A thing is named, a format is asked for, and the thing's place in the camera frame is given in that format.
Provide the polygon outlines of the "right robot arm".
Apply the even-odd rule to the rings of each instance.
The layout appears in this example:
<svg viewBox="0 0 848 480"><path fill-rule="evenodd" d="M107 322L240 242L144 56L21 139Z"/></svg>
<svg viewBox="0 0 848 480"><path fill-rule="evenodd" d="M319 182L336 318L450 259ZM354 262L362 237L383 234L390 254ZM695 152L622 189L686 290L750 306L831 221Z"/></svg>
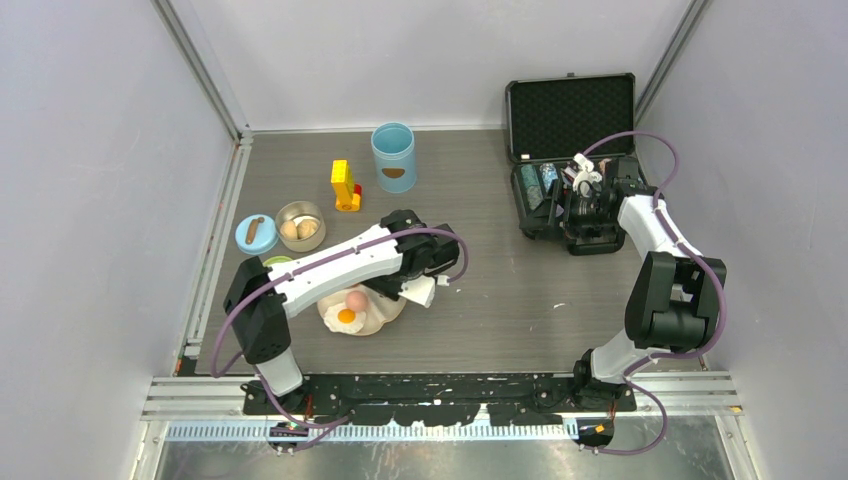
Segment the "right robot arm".
<svg viewBox="0 0 848 480"><path fill-rule="evenodd" d="M726 267L688 243L646 183L634 157L517 165L510 175L519 229L574 256L618 252L632 240L642 265L624 327L575 363L568 401L601 410L630 393L627 380L648 363L705 347L720 315Z"/></svg>

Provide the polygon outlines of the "white dumpling bun toy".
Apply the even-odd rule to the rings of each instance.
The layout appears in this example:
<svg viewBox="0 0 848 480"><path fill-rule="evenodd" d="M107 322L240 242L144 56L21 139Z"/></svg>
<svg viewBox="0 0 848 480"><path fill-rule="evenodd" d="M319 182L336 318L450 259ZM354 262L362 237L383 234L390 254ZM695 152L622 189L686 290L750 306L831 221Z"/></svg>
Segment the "white dumpling bun toy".
<svg viewBox="0 0 848 480"><path fill-rule="evenodd" d="M313 236L321 226L321 222L313 217L303 216L299 218L296 225L296 233L299 240L305 240Z"/></svg>

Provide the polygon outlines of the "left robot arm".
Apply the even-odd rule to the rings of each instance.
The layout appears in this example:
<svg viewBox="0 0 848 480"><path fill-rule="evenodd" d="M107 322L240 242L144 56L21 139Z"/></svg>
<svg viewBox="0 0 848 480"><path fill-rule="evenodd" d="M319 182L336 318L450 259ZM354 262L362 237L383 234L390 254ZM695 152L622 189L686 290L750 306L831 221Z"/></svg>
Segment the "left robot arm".
<svg viewBox="0 0 848 480"><path fill-rule="evenodd" d="M410 209L394 210L349 240L271 268L256 257L238 267L223 301L232 332L280 412L298 412L307 398L289 330L290 319L319 300L357 284L373 285L392 300L429 307L438 286L469 267L466 242L447 224L427 226Z"/></svg>

